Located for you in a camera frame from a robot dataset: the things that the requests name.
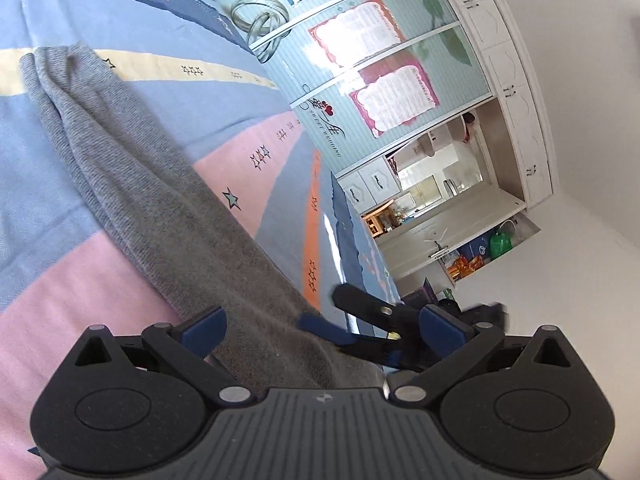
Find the bed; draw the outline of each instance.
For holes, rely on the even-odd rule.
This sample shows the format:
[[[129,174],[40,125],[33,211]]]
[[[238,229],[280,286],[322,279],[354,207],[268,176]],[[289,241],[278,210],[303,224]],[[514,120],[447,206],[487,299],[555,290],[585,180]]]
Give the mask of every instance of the bed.
[[[18,60],[86,44],[129,85],[209,188],[331,322],[353,283],[399,300],[368,229],[215,0],[0,0],[0,470],[33,479],[31,407],[92,323],[139,333],[177,314],[75,190],[25,94]]]

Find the green leaf decal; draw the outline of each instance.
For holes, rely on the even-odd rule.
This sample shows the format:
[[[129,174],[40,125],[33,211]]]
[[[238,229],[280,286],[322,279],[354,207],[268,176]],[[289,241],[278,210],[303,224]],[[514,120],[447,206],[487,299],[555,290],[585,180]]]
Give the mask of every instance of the green leaf decal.
[[[423,41],[413,46],[414,55],[425,61],[429,57],[429,49]]]
[[[440,18],[441,20],[444,19],[444,11],[438,0],[422,0],[422,4],[431,16]]]
[[[465,46],[462,44],[462,41],[460,41],[460,38],[453,28],[441,32],[438,36],[453,59],[471,66],[469,54],[466,53]]]

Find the gray towel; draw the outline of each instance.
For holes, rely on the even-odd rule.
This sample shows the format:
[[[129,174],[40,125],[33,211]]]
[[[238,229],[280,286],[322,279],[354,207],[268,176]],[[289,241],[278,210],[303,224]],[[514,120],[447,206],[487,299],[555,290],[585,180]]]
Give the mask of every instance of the gray towel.
[[[183,319],[225,309],[214,354],[239,381],[255,391],[382,384],[376,366],[296,328],[313,308],[91,49],[38,48],[20,71],[78,191],[129,260]]]

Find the metal screw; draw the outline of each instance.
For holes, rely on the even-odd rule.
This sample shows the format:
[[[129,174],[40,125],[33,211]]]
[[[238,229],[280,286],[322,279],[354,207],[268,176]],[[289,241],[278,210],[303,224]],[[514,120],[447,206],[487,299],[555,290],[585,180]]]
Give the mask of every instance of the metal screw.
[[[220,390],[218,396],[225,402],[245,402],[251,397],[251,392],[244,386],[227,386]]]
[[[394,395],[403,402],[420,402],[427,396],[427,392],[420,386],[400,386],[394,391]]]

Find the pink poster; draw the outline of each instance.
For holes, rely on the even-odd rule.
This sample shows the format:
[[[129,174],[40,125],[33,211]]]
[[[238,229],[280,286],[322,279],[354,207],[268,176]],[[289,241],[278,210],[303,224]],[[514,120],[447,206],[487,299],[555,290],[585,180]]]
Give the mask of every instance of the pink poster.
[[[359,74],[367,86],[350,97],[374,137],[410,124],[440,104],[422,65],[408,51],[380,60]]]
[[[309,33],[340,67],[352,67],[404,41],[382,0],[367,0],[310,28]]]

